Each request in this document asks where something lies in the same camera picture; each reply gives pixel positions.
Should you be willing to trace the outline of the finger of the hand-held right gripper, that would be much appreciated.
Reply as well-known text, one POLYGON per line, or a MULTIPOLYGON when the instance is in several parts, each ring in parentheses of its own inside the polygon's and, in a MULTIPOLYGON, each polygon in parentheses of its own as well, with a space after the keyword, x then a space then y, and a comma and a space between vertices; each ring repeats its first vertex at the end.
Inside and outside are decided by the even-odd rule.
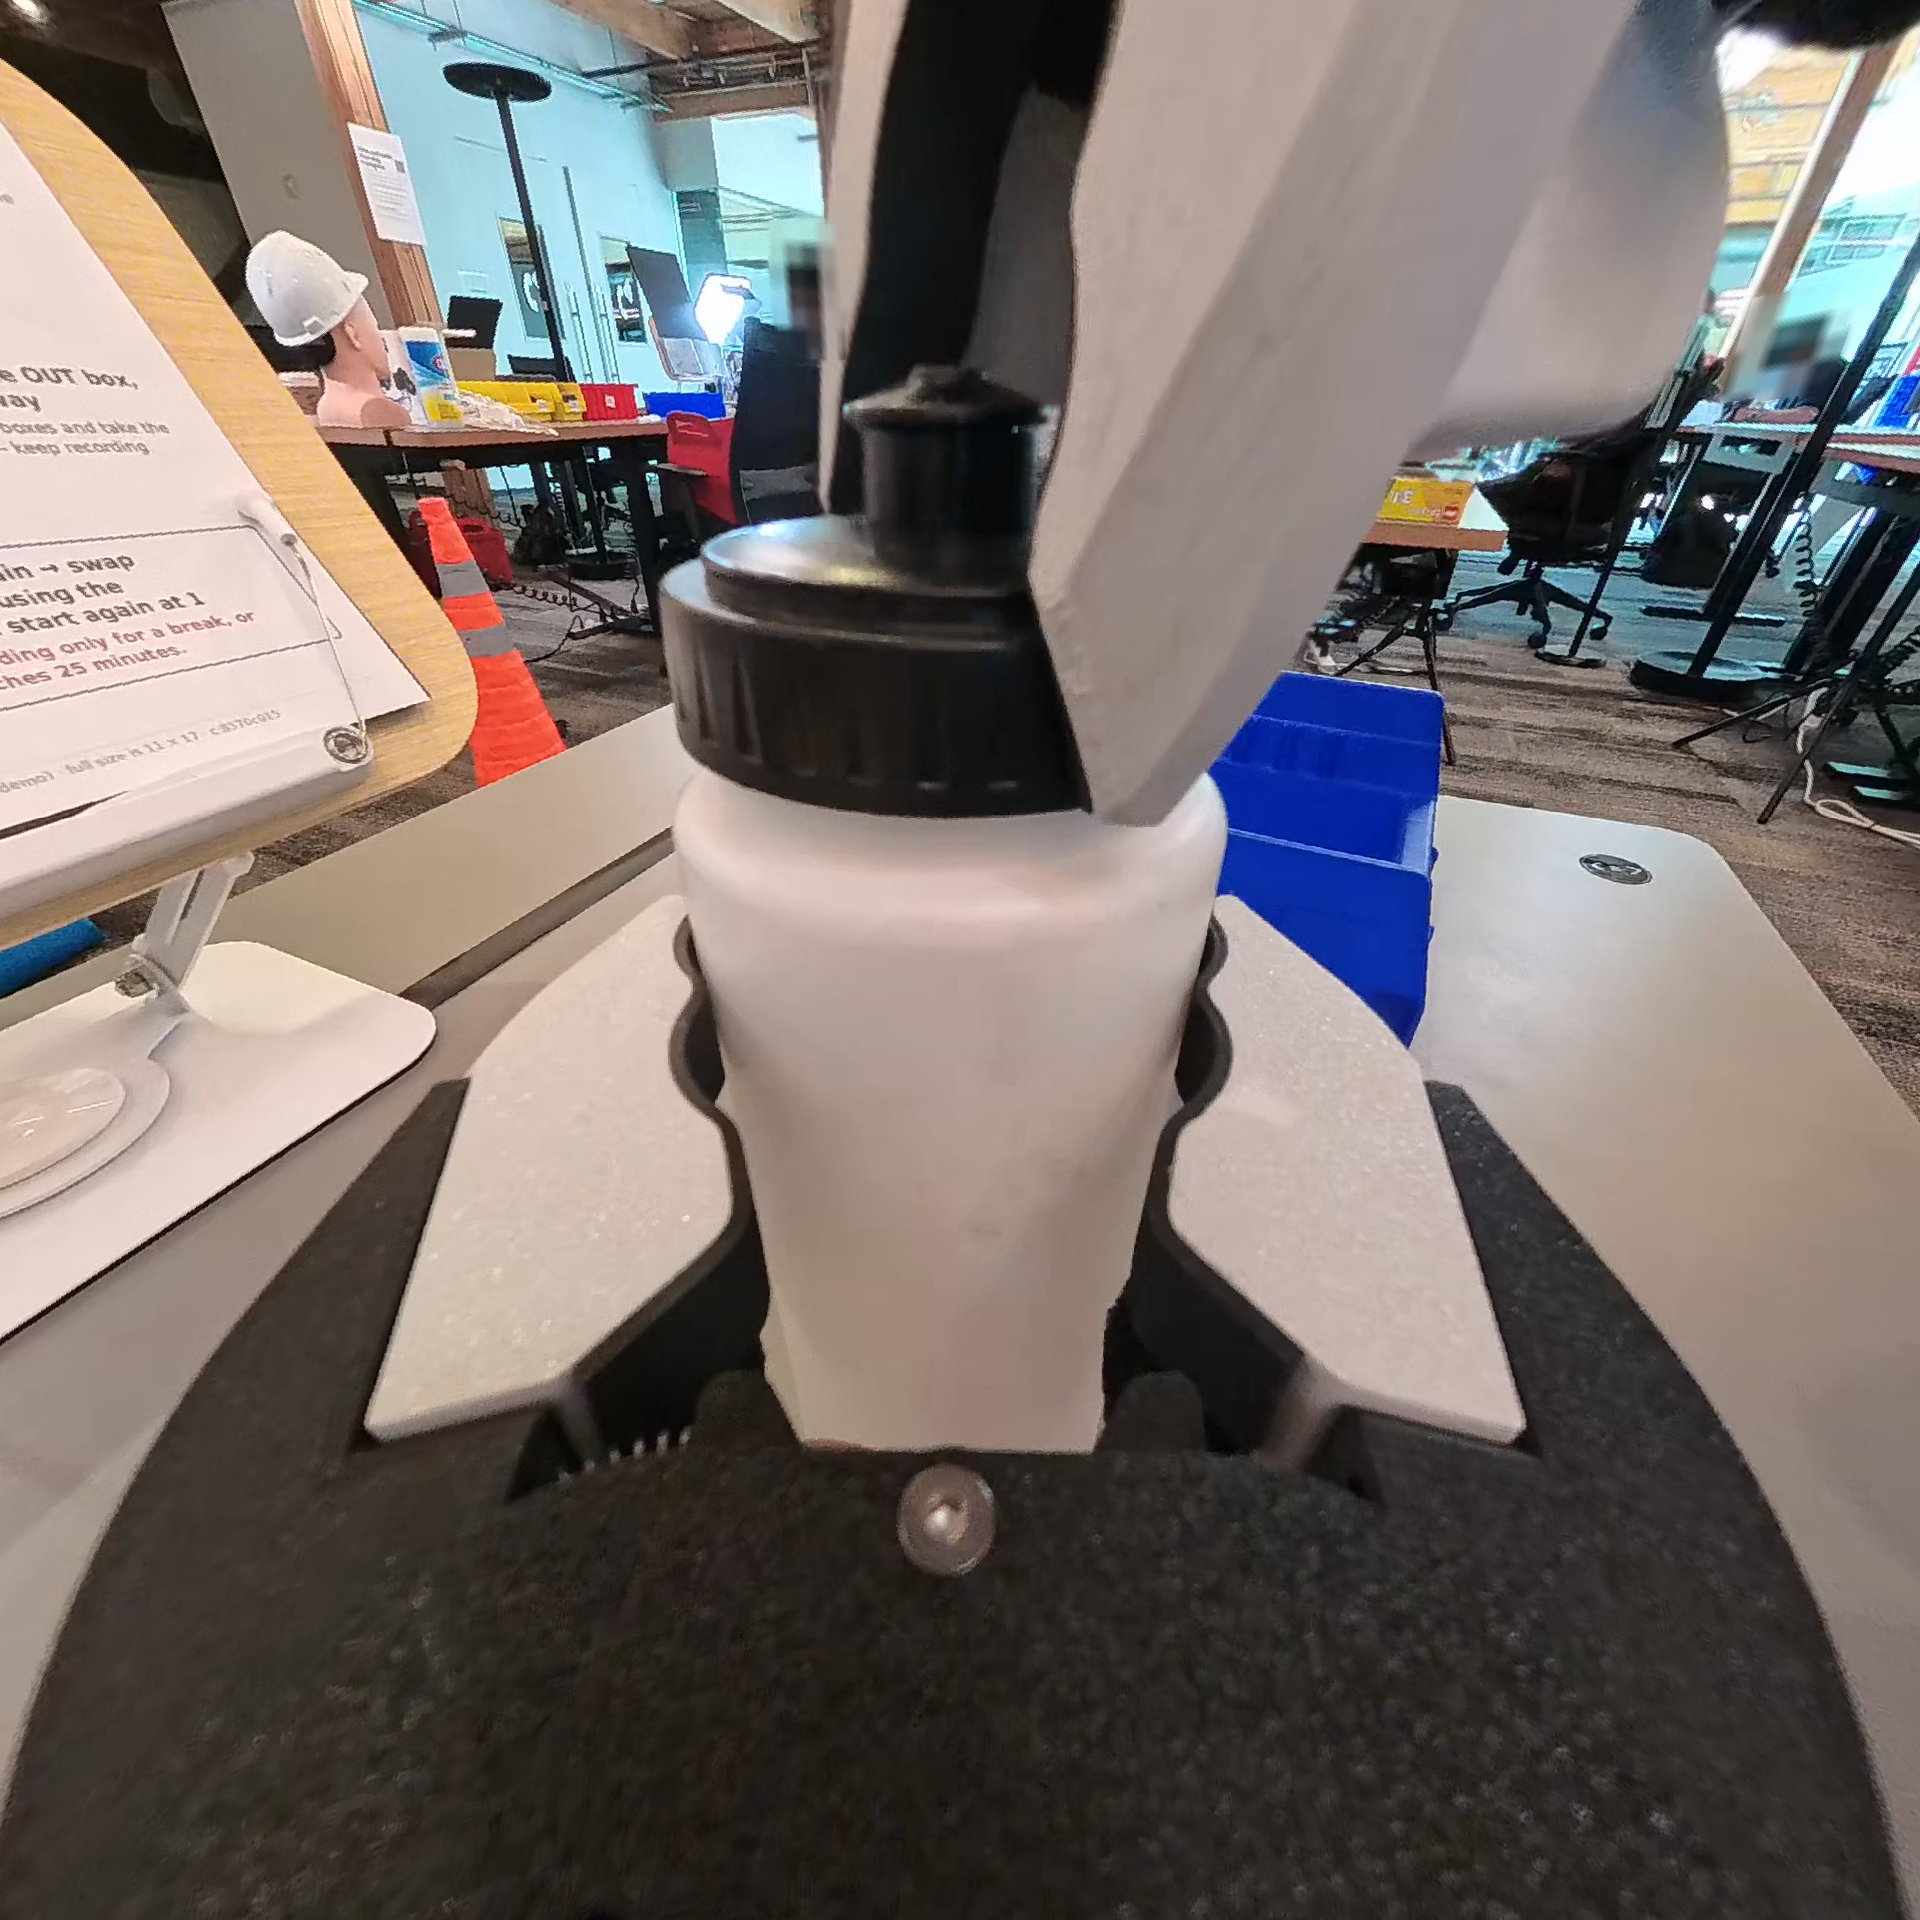
POLYGON ((1029 578, 1092 814, 1206 771, 1406 458, 1634 416, 1722 239, 1711 5, 1122 5, 1029 578))
POLYGON ((1073 184, 1113 2, 833 5, 823 502, 862 494, 844 408, 921 365, 1044 408, 1073 376, 1073 184))

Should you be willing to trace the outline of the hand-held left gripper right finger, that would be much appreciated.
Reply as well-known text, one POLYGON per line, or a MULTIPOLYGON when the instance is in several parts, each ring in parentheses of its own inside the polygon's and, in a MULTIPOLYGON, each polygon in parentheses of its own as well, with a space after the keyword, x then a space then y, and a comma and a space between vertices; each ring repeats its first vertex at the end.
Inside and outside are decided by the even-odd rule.
POLYGON ((1213 906, 1113 1315, 1205 1438, 1303 1468, 1347 1412, 1478 1445, 1526 1415, 1420 1066, 1244 900, 1213 906))

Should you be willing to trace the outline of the mannequin head with hard hat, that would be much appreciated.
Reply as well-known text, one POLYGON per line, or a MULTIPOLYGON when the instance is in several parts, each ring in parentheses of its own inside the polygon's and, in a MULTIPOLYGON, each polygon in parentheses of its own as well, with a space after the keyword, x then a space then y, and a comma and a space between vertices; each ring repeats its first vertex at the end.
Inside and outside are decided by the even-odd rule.
POLYGON ((321 351, 321 426, 412 422, 388 387, 394 362, 363 275, 290 230, 269 230, 246 255, 246 291, 281 348, 321 351))

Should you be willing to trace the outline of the orange traffic cone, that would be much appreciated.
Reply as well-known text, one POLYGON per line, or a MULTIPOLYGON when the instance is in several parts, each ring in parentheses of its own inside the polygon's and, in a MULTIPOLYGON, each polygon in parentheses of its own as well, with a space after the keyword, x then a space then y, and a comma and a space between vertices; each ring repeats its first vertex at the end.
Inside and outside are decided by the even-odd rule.
POLYGON ((498 784, 565 755, 561 724, 507 630, 457 515, 441 495, 420 499, 417 515, 439 576, 441 610, 461 637, 476 685, 469 735, 476 784, 498 784))

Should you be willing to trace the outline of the printed instruction sheet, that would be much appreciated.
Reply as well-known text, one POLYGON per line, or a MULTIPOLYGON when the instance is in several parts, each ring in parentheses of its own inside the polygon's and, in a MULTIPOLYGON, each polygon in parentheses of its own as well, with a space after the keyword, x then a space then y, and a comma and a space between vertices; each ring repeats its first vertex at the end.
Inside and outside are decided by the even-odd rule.
POLYGON ((273 418, 252 339, 203 397, 12 134, 3 200, 5 829, 420 707, 211 408, 273 418))

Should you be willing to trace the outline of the wooden background table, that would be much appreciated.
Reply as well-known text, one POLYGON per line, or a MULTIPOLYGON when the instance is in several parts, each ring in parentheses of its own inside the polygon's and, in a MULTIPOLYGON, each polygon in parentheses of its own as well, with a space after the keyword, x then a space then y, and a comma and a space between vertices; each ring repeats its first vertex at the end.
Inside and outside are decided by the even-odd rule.
POLYGON ((1374 670, 1398 639, 1418 639, 1427 682, 1438 688, 1435 642, 1457 565, 1468 555, 1502 552, 1507 534, 1505 520, 1478 495, 1461 520, 1378 518, 1374 538, 1354 555, 1359 605, 1351 614, 1357 630, 1378 630, 1378 637, 1341 672, 1374 670))

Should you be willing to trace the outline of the black bottle lid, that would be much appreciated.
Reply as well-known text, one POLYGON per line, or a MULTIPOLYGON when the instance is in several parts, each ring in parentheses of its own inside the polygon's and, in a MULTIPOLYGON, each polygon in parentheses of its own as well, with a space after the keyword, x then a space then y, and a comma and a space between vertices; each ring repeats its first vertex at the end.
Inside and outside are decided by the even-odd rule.
POLYGON ((849 402, 854 511, 743 523, 660 578, 682 747, 818 808, 1087 812, 1026 578, 1044 418, 971 368, 849 402))

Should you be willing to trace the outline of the red chair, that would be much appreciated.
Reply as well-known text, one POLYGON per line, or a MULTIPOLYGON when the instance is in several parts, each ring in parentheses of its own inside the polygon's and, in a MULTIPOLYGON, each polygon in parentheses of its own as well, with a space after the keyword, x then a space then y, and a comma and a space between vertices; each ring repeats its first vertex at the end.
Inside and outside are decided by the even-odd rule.
POLYGON ((700 542, 735 527, 733 418, 674 411, 663 422, 665 460, 655 467, 663 504, 700 542))

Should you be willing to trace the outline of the black office chair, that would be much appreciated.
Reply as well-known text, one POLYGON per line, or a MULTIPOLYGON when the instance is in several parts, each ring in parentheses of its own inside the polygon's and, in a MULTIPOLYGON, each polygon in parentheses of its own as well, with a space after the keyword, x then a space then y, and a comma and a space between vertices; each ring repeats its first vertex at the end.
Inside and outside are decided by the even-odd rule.
POLYGON ((1484 487, 1505 523, 1505 583, 1453 595, 1438 627, 1450 630, 1463 613, 1510 605, 1533 621, 1526 646, 1542 651, 1553 610, 1564 607, 1579 614, 1574 642, 1602 637, 1613 620, 1599 613, 1599 598, 1663 443, 1661 428, 1622 422, 1566 439, 1484 487))

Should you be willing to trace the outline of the blue plastic bin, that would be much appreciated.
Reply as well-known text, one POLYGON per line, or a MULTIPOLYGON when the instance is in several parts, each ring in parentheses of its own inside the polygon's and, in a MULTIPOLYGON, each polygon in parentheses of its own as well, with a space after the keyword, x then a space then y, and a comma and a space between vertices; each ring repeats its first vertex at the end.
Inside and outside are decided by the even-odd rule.
POLYGON ((1446 709, 1428 688, 1282 674, 1215 758, 1219 891, 1404 1043, 1425 1019, 1446 709))

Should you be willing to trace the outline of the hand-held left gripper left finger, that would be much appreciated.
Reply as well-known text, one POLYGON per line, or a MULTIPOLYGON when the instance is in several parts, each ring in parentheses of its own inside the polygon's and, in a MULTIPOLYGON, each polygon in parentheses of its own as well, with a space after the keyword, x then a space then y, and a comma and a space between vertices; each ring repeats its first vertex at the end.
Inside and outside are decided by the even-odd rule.
POLYGON ((678 895, 494 1035, 374 1375, 377 1442, 535 1412, 574 1454, 628 1454, 762 1359, 770 1286, 723 1082, 678 895))

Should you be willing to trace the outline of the white plastic bottle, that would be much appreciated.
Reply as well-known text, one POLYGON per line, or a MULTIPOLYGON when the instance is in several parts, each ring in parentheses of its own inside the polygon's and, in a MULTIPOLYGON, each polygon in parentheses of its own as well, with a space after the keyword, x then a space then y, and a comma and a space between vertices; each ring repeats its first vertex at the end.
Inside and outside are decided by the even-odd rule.
POLYGON ((700 772, 674 834, 798 1436, 1087 1454, 1213 918, 1213 784, 1129 827, 700 772))

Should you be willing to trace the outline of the black floor lamp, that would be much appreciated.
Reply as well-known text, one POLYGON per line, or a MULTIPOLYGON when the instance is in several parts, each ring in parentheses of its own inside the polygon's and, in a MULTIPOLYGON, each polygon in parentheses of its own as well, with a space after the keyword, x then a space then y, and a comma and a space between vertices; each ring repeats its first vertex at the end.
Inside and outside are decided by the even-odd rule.
POLYGON ((554 86, 535 70, 500 62, 473 59, 445 64, 444 80, 445 84, 451 84, 469 99, 489 101, 497 109, 497 118, 502 134, 502 149, 507 154, 507 164, 511 171, 515 199, 518 206, 524 250, 529 253, 525 263, 535 276, 535 310, 543 319, 549 356, 556 363, 557 379, 570 382, 571 363, 565 346, 556 288, 543 251, 543 237, 537 223, 535 199, 521 158, 521 141, 515 117, 515 109, 518 104, 539 104, 549 101, 554 86))

